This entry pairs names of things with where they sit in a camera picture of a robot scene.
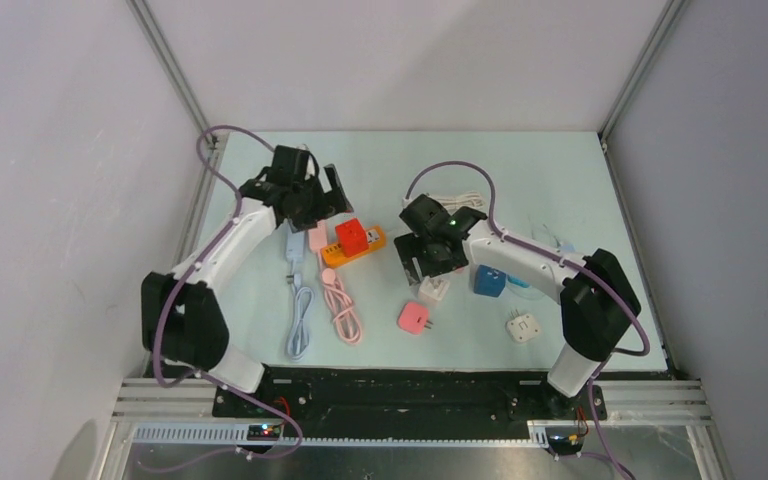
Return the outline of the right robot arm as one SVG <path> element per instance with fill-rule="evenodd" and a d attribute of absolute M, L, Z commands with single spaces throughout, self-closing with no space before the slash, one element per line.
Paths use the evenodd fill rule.
<path fill-rule="evenodd" d="M 394 239 L 412 285 L 468 265 L 487 266 L 542 292 L 561 308 L 564 345 L 540 394 L 544 410 L 558 418 L 581 403 L 581 390 L 614 353 L 640 313 L 640 303 L 617 258 L 552 250 L 516 238 L 489 215 L 461 207 L 453 213 L 428 195 L 404 206 L 408 233 Z"/>

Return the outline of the white cube socket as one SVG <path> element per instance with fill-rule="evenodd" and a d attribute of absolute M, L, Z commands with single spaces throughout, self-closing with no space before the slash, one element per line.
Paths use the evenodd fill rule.
<path fill-rule="evenodd" d="M 425 277 L 418 288 L 418 299 L 429 307 L 437 307 L 445 298 L 450 281 L 442 277 Z"/>

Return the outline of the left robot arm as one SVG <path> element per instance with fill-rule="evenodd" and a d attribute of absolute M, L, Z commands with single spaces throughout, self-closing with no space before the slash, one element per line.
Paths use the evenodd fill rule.
<path fill-rule="evenodd" d="M 282 224 L 306 231 L 353 207 L 336 167 L 308 150 L 278 145 L 253 178 L 230 187 L 233 202 L 214 236 L 166 274 L 151 272 L 141 284 L 141 329 L 158 383 L 170 388 L 162 364 L 171 360 L 220 386 L 237 390 L 237 403 L 252 416 L 274 406 L 274 387 L 262 380 L 263 363 L 234 346 L 219 293 L 256 247 Z"/>

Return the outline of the red cube socket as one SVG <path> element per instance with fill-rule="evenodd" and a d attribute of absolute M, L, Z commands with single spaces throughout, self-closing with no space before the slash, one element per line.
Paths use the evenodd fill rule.
<path fill-rule="evenodd" d="M 360 255 L 369 249 L 366 230 L 356 218 L 338 224 L 335 233 L 340 249 L 347 258 Z"/>

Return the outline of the orange power strip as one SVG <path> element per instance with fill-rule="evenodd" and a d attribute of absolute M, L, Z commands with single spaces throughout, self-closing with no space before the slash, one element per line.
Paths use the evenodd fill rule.
<path fill-rule="evenodd" d="M 320 250 L 324 263 L 328 267 L 336 269 L 382 250 L 387 243 L 386 234 L 379 225 L 367 228 L 364 233 L 364 239 L 364 247 L 361 246 L 360 238 L 357 237 L 350 244 L 348 250 L 340 242 L 326 245 Z"/>

